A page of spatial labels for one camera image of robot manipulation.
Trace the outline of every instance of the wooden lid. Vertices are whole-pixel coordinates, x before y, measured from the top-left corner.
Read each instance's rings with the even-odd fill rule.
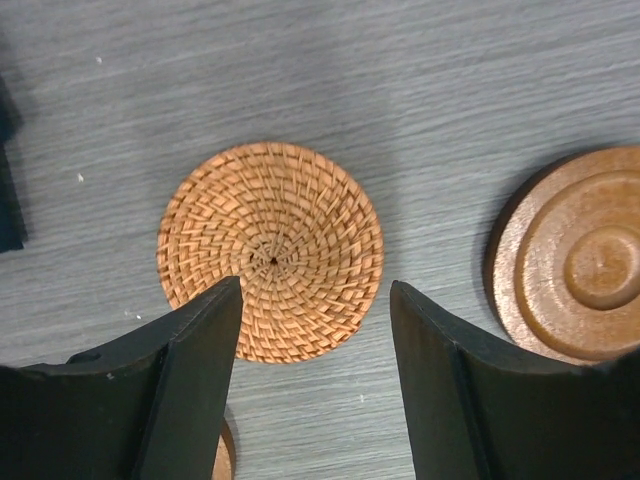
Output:
[[[283,143],[236,147],[202,164],[158,233],[171,306],[238,275],[236,356],[266,363],[308,360],[350,338],[376,296],[383,259],[364,190],[326,157]]]
[[[231,429],[227,422],[223,420],[211,480],[233,480],[235,472],[236,448],[233,443]]]
[[[508,202],[485,287],[520,346],[572,363],[640,345],[640,147],[565,160]]]

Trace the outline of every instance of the wood grain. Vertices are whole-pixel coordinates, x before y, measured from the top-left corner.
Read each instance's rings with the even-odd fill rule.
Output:
[[[236,363],[236,478],[413,478],[391,281],[502,335],[487,232],[542,165],[638,141],[639,27],[632,0],[4,0],[30,239],[0,256],[0,362],[63,361],[166,312],[156,234],[184,177],[233,145],[306,145],[373,201],[385,278],[337,350]]]

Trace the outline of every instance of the tabletop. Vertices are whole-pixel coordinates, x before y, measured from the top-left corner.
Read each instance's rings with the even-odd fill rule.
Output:
[[[237,479],[414,478],[391,282],[503,336],[491,224],[542,165],[638,141],[639,42],[632,0],[3,0],[29,238],[0,255],[0,362],[63,362],[166,313],[156,235],[184,177],[234,145],[304,145],[371,198],[384,280],[335,351],[236,361]]]

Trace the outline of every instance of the coaster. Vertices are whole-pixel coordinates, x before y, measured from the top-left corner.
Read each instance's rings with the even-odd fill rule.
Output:
[[[216,461],[213,464],[211,480],[233,480],[236,473],[236,448],[229,425],[223,419]]]
[[[351,337],[378,291],[383,257],[362,188],[322,155],[283,143],[236,147],[198,167],[158,233],[171,306],[238,275],[236,356],[266,363],[308,360]]]
[[[491,237],[485,287],[518,345],[577,364],[640,346],[640,147],[538,173]]]

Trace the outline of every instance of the woven rim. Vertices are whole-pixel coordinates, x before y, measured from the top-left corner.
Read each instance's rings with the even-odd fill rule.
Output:
[[[258,143],[180,185],[158,233],[158,274],[177,308],[229,275],[244,296],[236,356],[291,363],[358,328],[382,278],[382,231],[362,188],[309,149]]]

